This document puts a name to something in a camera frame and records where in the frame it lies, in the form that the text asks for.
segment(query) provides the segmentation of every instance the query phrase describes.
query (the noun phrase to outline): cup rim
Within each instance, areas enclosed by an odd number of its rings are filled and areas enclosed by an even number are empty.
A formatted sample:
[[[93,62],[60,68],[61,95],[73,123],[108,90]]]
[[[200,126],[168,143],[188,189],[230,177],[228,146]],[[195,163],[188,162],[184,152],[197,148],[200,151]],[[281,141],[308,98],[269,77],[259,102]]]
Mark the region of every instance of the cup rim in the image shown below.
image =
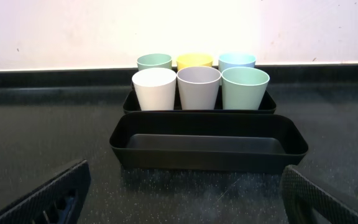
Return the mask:
[[[170,73],[172,73],[172,79],[169,80],[169,82],[166,82],[166,83],[163,83],[163,84],[160,84],[160,85],[151,85],[151,86],[141,85],[141,84],[139,84],[139,83],[134,81],[135,76],[143,75],[142,73],[152,72],[153,70],[167,70],[167,71],[170,71]],[[154,88],[154,87],[164,86],[164,85],[167,85],[167,84],[169,84],[171,82],[174,82],[176,79],[177,79],[176,73],[173,70],[169,69],[169,68],[148,68],[148,69],[143,69],[141,71],[136,72],[132,76],[132,82],[134,83],[134,85],[138,85],[138,86],[145,87],[145,88]]]
[[[240,54],[240,55],[246,55],[246,56],[253,56],[253,57],[254,57],[254,60],[251,61],[251,62],[248,62],[248,63],[232,63],[232,62],[228,62],[228,61],[225,61],[225,60],[222,60],[222,59],[221,59],[221,57],[222,57],[223,55],[229,55],[229,54]],[[224,54],[219,55],[218,60],[221,61],[221,62],[224,62],[224,63],[230,63],[230,64],[232,64],[232,65],[247,65],[247,64],[256,62],[256,56],[253,55],[253,54],[247,54],[247,53],[243,53],[243,52],[228,52],[228,53],[224,53]]]
[[[208,69],[213,69],[215,71],[218,71],[219,72],[219,78],[213,80],[213,81],[210,81],[210,82],[203,82],[203,83],[195,83],[195,82],[189,82],[189,81],[186,81],[186,80],[183,80],[179,77],[179,72],[183,71],[184,69],[188,69],[188,68],[208,68]],[[185,83],[190,83],[190,84],[209,84],[209,83],[213,83],[213,82],[216,82],[218,80],[220,80],[222,78],[222,73],[216,69],[216,68],[213,68],[213,67],[209,67],[209,66],[191,66],[191,67],[186,67],[186,68],[183,68],[181,69],[180,71],[177,72],[177,79],[185,82]]]
[[[262,72],[263,74],[265,74],[267,76],[267,81],[263,82],[263,83],[259,83],[259,84],[241,84],[241,83],[236,83],[236,82],[232,82],[230,80],[228,80],[227,78],[225,78],[223,76],[223,73],[230,70],[230,69],[242,69],[242,70],[258,70],[260,72]],[[268,75],[266,72],[262,71],[261,69],[257,69],[257,68],[250,68],[250,67],[232,67],[232,68],[227,68],[222,72],[222,78],[226,81],[228,81],[229,83],[233,83],[235,85],[241,85],[241,86],[259,86],[259,85],[264,85],[266,83],[268,83],[270,81],[270,75]]]
[[[151,55],[166,55],[166,56],[169,56],[169,60],[167,60],[166,62],[163,62],[163,63],[156,63],[156,64],[144,64],[144,63],[140,63],[139,62],[139,59],[142,58],[142,57],[147,57],[147,56],[151,56]],[[136,62],[139,64],[139,65],[145,65],[145,66],[159,66],[159,65],[163,65],[165,63],[168,63],[168,62],[172,62],[172,56],[169,55],[169,54],[161,54],[161,53],[152,53],[152,54],[147,54],[147,55],[142,55],[140,56],[139,58],[137,58]]]
[[[206,58],[208,57],[208,61],[205,62],[205,63],[210,63],[210,62],[213,62],[214,61],[214,57],[210,54],[207,54],[207,53],[186,53],[186,54],[181,54],[177,57],[177,62],[180,62],[180,63],[183,63],[183,64],[187,64],[185,62],[182,62],[180,59],[184,56],[188,56],[188,55],[202,55],[202,56],[205,56]]]

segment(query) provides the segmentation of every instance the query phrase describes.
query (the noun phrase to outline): white cup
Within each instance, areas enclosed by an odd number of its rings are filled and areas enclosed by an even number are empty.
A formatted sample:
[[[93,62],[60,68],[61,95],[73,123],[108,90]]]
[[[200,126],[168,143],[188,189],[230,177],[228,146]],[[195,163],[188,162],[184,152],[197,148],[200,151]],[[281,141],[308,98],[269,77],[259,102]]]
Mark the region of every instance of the white cup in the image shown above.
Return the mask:
[[[167,68],[149,68],[132,77],[142,111],[173,110],[176,73]]]
[[[183,110],[213,110],[222,74],[211,67],[181,69],[178,74],[180,102]]]

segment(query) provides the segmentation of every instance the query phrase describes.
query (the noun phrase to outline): plastic container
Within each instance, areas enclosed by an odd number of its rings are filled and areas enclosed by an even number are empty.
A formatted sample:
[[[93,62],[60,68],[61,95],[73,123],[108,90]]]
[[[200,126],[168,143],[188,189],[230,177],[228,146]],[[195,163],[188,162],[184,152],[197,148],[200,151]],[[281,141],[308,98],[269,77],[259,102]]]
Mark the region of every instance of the plastic container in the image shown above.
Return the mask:
[[[260,102],[258,110],[224,110],[222,101],[222,87],[220,86],[218,90],[218,95],[216,97],[216,104],[214,110],[182,110],[179,89],[176,89],[173,111],[167,112],[274,114],[276,107],[276,102],[274,102],[273,98],[266,91],[264,97],[262,98],[262,101]],[[132,90],[125,99],[123,109],[125,114],[135,111],[141,111],[139,101],[137,100],[136,92],[134,90]]]
[[[281,174],[308,145],[291,120],[273,114],[135,112],[110,145],[124,167]]]

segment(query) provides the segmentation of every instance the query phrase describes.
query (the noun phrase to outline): yellow cup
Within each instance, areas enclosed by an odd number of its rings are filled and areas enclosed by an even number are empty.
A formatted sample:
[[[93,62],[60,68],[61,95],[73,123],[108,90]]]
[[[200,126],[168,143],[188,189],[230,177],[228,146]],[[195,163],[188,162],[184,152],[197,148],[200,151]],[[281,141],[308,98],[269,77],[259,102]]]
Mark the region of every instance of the yellow cup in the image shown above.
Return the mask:
[[[209,54],[184,54],[177,58],[178,71],[193,66],[212,67],[214,58]]]

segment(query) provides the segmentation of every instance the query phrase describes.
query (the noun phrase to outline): mint green cup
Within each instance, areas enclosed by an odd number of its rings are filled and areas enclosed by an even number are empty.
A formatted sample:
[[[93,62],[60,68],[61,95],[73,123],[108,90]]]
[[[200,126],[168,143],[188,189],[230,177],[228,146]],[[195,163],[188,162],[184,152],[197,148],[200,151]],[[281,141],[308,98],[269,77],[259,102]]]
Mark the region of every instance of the mint green cup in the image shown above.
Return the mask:
[[[233,67],[222,72],[224,110],[257,110],[270,77],[256,68]]]
[[[172,57],[167,54],[148,54],[137,59],[139,71],[147,68],[172,69]]]

